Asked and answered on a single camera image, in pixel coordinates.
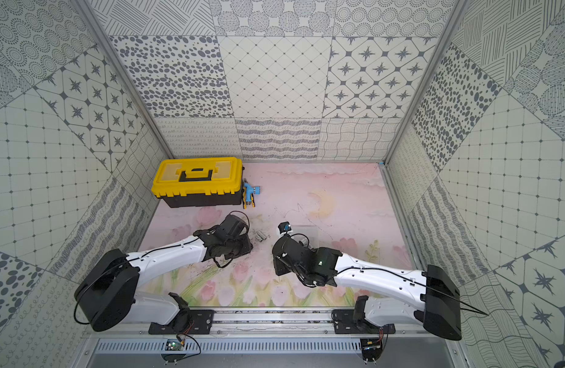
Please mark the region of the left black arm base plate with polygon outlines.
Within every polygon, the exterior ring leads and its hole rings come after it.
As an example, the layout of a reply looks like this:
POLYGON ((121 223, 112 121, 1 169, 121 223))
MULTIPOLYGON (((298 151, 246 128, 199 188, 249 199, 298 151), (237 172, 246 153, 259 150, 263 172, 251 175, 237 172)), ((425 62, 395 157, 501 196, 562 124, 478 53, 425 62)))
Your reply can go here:
POLYGON ((161 334, 210 334, 214 310, 179 311, 166 325, 159 327, 161 334))

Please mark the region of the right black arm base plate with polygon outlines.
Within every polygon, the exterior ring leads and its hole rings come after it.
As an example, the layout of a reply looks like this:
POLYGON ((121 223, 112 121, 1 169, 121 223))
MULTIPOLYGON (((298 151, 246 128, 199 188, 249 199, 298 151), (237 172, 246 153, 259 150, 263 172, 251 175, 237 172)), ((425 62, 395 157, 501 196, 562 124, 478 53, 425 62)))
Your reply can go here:
POLYGON ((353 309, 335 309, 331 312, 335 334, 395 334, 394 324, 382 327, 368 322, 363 314, 357 314, 353 309))

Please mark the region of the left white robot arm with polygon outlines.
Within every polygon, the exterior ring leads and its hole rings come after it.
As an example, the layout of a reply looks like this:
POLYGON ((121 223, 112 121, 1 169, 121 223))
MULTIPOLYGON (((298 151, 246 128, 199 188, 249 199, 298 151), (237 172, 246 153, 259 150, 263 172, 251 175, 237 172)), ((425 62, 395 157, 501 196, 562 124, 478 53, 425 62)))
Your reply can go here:
POLYGON ((233 211, 218 225, 148 251, 105 253, 74 293, 75 311, 85 316, 83 325, 95 332, 116 325, 149 324, 149 334, 183 334, 195 319, 188 303, 176 293, 163 297, 138 291, 151 280, 185 266, 203 262, 227 263, 249 254, 250 219, 233 211))

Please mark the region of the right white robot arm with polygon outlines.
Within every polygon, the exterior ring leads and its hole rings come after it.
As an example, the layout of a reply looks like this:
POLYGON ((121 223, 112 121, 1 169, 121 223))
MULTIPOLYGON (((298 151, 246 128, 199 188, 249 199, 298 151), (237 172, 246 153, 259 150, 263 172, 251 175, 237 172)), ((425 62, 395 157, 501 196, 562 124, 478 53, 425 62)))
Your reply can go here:
POLYGON ((418 323, 446 340, 461 340, 460 290, 436 265, 424 271, 403 270, 356 259, 332 248, 310 248, 284 234, 273 246, 273 265, 278 276, 293 273, 305 286, 357 288, 390 299, 364 302, 366 322, 418 323))

